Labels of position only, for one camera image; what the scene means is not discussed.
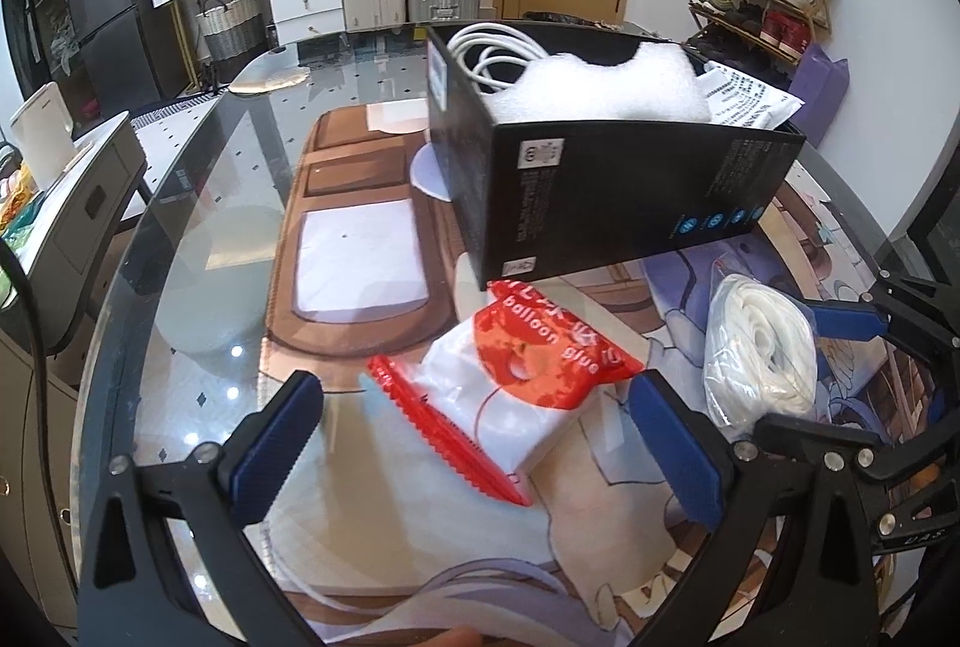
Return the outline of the person left hand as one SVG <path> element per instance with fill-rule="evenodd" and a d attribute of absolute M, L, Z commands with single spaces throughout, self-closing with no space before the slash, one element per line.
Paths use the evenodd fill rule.
<path fill-rule="evenodd" d="M 482 647 L 483 637 L 473 627 L 457 626 L 436 634 L 413 647 Z"/>

